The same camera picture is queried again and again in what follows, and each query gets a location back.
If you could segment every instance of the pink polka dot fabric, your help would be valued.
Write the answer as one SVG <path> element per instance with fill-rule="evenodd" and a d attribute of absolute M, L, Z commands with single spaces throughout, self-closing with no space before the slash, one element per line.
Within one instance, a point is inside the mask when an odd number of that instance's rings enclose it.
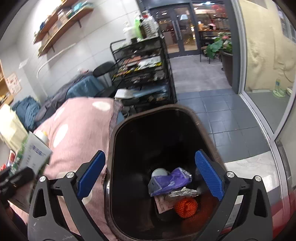
<path fill-rule="evenodd" d="M 110 241 L 115 241 L 116 238 L 105 220 L 102 183 L 107 167 L 109 140 L 120 109 L 121 104 L 110 98 L 73 98 L 67 100 L 37 129 L 47 132 L 49 148 L 53 151 L 44 173 L 49 179 L 59 178 L 64 173 L 77 170 L 82 163 L 89 162 L 98 150 L 104 151 L 106 165 L 85 207 Z M 78 233 L 65 201 L 62 198 L 59 201 L 70 230 Z M 27 221 L 27 215 L 20 210 L 16 211 Z"/>

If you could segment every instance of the blue blanket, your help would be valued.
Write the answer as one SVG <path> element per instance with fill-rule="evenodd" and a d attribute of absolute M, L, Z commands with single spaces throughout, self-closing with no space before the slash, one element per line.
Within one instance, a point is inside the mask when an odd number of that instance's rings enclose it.
<path fill-rule="evenodd" d="M 35 116 L 40 110 L 40 105 L 31 96 L 24 98 L 22 101 L 16 102 L 12 110 L 16 112 L 23 126 L 27 131 L 33 132 L 36 129 Z"/>

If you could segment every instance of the trash can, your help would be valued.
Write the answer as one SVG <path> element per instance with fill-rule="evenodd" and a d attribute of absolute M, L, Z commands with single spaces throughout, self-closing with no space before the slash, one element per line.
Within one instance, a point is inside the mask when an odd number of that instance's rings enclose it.
<path fill-rule="evenodd" d="M 181 167 L 192 174 L 188 188 L 204 180 L 195 165 L 196 151 L 224 164 L 195 113 L 171 104 L 127 118 L 118 126 L 109 146 L 105 188 L 105 217 L 120 240 L 192 240 L 218 204 L 210 192 L 201 194 L 195 216 L 182 219 L 158 213 L 148 183 L 156 168 Z"/>

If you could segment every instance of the glass door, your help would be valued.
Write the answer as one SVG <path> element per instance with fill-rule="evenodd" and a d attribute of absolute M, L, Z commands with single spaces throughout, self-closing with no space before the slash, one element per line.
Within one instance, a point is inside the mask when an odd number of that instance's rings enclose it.
<path fill-rule="evenodd" d="M 196 26 L 189 5 L 153 9 L 152 14 L 164 35 L 170 58 L 199 54 Z"/>

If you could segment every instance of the white wall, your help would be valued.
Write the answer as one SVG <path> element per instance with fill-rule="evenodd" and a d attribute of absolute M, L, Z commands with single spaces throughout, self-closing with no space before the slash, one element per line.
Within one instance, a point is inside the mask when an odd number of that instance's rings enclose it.
<path fill-rule="evenodd" d="M 11 46 L 6 51 L 0 53 L 0 59 L 3 67 L 3 71 L 5 74 L 5 77 L 9 77 L 12 73 L 16 73 L 16 76 L 18 80 L 20 81 L 20 85 L 22 87 L 22 90 L 15 95 L 14 102 L 12 105 L 18 101 L 22 100 L 27 96 L 32 96 L 33 98 L 36 98 L 36 95 L 32 89 L 32 86 L 30 85 L 28 78 L 24 72 L 23 69 L 19 69 L 20 65 L 20 57 L 18 55 L 17 47 L 16 45 Z"/>
<path fill-rule="evenodd" d="M 123 37 L 123 24 L 133 23 L 134 14 L 138 10 L 136 0 L 92 0 L 95 9 L 78 23 L 72 26 L 54 45 L 55 53 L 50 50 L 47 55 L 38 58 L 41 42 L 33 44 L 34 32 L 48 14 L 58 4 L 58 0 L 40 0 L 29 14 L 17 40 L 17 49 L 21 60 L 29 58 L 24 67 L 28 80 L 38 96 L 45 99 L 39 81 L 48 95 L 52 95 L 63 84 L 77 74 L 79 68 L 94 70 L 100 64 L 113 60 L 109 49 L 111 42 Z M 69 45 L 77 43 L 73 48 L 59 55 L 36 74 L 42 64 L 53 55 Z"/>

